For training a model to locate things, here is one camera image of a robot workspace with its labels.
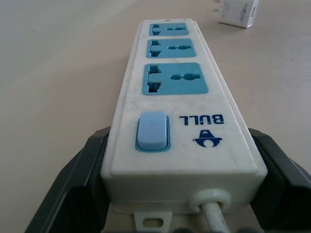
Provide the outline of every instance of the power strip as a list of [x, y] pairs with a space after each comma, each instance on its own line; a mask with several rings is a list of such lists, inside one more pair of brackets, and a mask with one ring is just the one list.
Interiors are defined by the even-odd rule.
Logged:
[[266, 174], [196, 22], [140, 23], [101, 170], [115, 210], [167, 232], [173, 213], [246, 206]]

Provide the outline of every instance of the blue switch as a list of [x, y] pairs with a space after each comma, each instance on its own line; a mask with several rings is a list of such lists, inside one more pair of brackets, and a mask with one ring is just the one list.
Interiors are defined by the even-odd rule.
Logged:
[[158, 151], [168, 146], [167, 115], [164, 112], [146, 112], [139, 118], [137, 143], [141, 150]]

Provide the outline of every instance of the electrical outlet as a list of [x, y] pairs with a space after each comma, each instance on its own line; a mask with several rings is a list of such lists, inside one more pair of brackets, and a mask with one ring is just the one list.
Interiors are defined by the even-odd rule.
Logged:
[[195, 57], [190, 39], [148, 40], [148, 58]]
[[185, 23], [157, 23], [150, 24], [149, 35], [189, 35]]
[[208, 88], [198, 63], [147, 64], [144, 69], [144, 95], [205, 94]]

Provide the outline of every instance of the table surface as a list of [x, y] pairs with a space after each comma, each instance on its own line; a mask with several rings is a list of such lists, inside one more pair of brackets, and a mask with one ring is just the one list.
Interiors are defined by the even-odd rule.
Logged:
[[[262, 0], [247, 30], [217, 23], [215, 7], [212, 0], [0, 3], [0, 232], [23, 232], [58, 172], [111, 124], [145, 19], [196, 20], [247, 126], [311, 173], [311, 1]], [[233, 230], [258, 226], [250, 208], [226, 219]], [[205, 227], [199, 216], [177, 216], [177, 225]], [[128, 226], [131, 217], [108, 216], [107, 229]]]

